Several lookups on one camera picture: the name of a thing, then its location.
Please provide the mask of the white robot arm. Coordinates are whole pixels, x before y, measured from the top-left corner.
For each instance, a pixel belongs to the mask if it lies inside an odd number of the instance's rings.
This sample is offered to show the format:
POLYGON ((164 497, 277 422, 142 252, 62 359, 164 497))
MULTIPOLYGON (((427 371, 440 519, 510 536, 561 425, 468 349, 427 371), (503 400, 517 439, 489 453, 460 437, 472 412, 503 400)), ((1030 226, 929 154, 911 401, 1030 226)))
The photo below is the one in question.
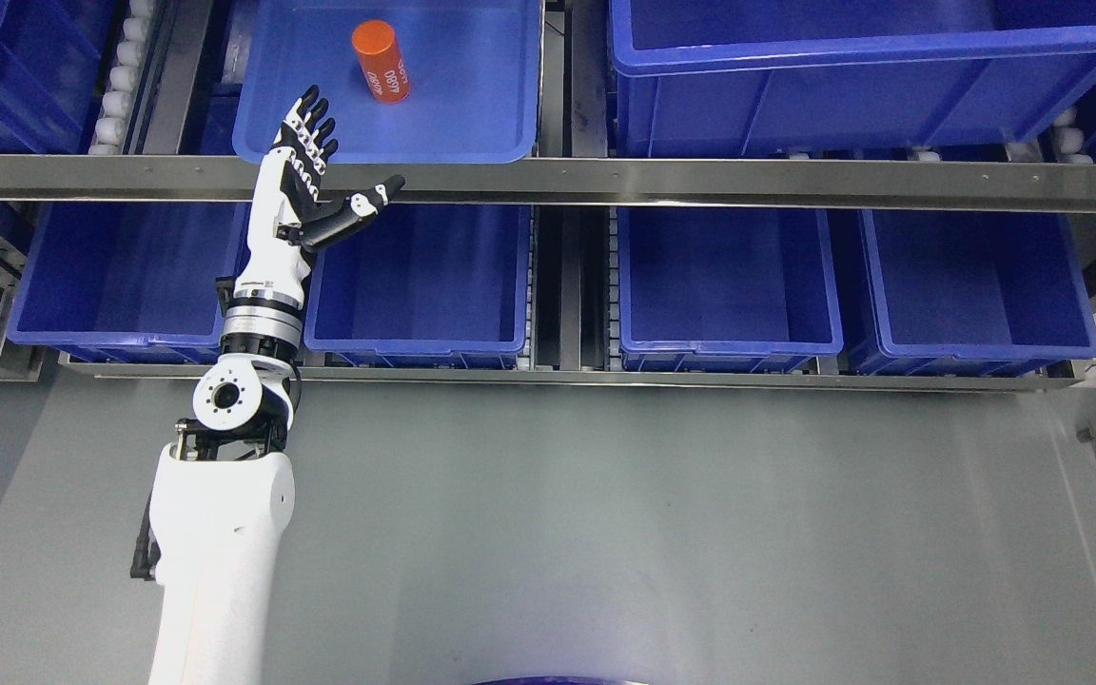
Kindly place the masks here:
POLYGON ((296 491, 285 454, 302 312, 256 295, 225 305, 194 416, 158 456, 129 573, 164 591, 152 684, 262 680, 271 584, 296 491))

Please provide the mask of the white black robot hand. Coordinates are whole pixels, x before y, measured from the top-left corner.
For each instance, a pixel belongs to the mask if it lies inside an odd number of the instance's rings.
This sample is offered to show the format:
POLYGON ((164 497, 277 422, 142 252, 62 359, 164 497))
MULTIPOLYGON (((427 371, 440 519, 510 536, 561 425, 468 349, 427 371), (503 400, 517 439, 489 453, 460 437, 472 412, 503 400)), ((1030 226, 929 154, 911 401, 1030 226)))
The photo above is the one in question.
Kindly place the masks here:
POLYGON ((235 300, 301 308, 313 253, 359 233, 406 186, 403 175, 391 175, 336 205, 323 203, 323 176, 338 150, 335 121, 327 112, 329 100, 312 85, 279 122, 258 168, 246 233, 248 259, 232 285, 235 300))

